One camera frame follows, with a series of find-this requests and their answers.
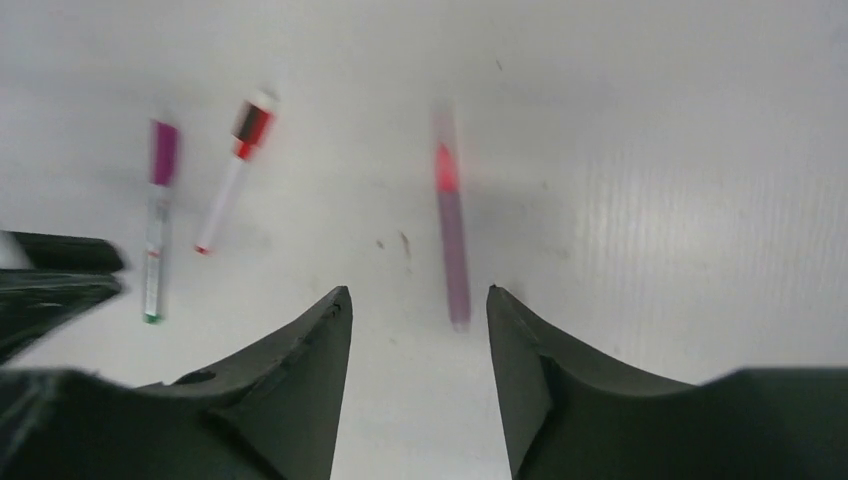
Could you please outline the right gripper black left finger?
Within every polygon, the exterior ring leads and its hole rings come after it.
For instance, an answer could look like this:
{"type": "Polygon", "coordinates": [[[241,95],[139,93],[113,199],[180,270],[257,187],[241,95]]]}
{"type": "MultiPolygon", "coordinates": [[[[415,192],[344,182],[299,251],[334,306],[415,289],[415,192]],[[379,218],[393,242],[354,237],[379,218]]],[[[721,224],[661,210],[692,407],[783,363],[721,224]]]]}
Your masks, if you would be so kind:
{"type": "Polygon", "coordinates": [[[153,479],[327,479],[353,326],[338,286],[251,345],[138,393],[165,407],[153,479]]]}

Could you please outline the red pen cap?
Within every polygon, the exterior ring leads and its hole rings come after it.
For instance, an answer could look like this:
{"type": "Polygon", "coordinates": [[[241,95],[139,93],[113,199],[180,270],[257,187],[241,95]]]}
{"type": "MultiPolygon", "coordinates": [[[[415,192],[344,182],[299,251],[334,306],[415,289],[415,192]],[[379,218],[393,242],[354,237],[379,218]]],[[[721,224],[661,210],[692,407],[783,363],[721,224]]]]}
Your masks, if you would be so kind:
{"type": "Polygon", "coordinates": [[[257,90],[247,99],[233,129],[235,141],[233,154],[242,161],[249,161],[262,145],[267,132],[276,118],[278,99],[267,90],[257,90]]]}

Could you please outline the pink pen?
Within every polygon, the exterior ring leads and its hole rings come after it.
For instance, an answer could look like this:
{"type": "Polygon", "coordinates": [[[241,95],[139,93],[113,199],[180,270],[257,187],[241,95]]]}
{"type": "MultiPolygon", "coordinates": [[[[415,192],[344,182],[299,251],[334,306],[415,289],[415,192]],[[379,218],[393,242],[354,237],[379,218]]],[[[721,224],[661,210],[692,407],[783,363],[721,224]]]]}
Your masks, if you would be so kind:
{"type": "Polygon", "coordinates": [[[449,319],[458,332],[471,322],[470,286],[453,106],[433,109],[434,174],[449,319]]]}

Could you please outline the red white pen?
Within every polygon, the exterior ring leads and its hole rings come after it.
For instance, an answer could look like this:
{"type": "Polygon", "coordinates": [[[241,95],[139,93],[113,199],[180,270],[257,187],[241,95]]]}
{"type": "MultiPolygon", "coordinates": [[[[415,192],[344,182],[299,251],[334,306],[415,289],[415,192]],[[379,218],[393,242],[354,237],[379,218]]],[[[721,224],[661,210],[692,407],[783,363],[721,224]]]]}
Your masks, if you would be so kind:
{"type": "Polygon", "coordinates": [[[230,207],[236,198],[239,185],[244,177],[247,166],[261,147],[260,146],[254,152],[249,161],[242,161],[233,154],[234,144],[235,141],[233,138],[233,146],[227,163],[227,168],[220,182],[220,186],[212,198],[207,214],[202,222],[202,226],[194,243],[194,250],[203,255],[208,255],[211,252],[216,237],[219,234],[224,220],[229,213],[230,207]]]}

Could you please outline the grey pen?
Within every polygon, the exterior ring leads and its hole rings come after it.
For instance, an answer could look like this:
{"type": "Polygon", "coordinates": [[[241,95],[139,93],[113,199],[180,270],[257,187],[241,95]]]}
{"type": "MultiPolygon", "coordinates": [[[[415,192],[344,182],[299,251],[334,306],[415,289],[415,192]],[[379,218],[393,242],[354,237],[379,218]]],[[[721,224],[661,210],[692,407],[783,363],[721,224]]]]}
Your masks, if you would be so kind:
{"type": "Polygon", "coordinates": [[[169,241],[171,189],[154,185],[150,181],[144,257],[143,317],[146,323],[160,323],[164,317],[164,291],[166,287],[166,250],[169,241]]]}

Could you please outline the purple pen cap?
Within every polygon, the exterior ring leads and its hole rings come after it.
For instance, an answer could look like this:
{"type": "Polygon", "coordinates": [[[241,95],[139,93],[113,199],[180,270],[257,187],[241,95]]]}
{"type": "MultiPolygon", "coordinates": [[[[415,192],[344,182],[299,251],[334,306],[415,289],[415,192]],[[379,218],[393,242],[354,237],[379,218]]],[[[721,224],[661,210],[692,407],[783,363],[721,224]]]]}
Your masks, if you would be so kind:
{"type": "Polygon", "coordinates": [[[180,131],[169,123],[155,120],[151,133],[150,181],[154,185],[169,186],[176,172],[180,131]]]}

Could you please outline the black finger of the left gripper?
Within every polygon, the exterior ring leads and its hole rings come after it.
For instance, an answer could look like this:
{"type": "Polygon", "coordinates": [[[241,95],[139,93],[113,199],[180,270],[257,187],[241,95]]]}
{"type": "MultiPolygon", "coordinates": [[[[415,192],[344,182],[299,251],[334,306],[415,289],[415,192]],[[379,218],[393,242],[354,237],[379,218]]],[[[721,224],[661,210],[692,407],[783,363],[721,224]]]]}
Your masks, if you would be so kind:
{"type": "Polygon", "coordinates": [[[1,232],[1,362],[117,296],[126,267],[97,238],[1,232]]]}

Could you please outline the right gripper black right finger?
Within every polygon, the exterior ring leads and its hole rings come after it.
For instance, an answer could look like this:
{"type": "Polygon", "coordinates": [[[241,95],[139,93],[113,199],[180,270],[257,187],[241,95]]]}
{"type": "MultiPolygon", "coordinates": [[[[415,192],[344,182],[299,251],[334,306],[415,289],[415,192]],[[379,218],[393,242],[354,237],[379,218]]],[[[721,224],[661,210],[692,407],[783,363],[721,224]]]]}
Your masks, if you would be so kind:
{"type": "Polygon", "coordinates": [[[488,291],[491,360],[514,479],[623,479],[638,448],[623,417],[688,384],[628,365],[542,319],[506,288],[488,291]]]}

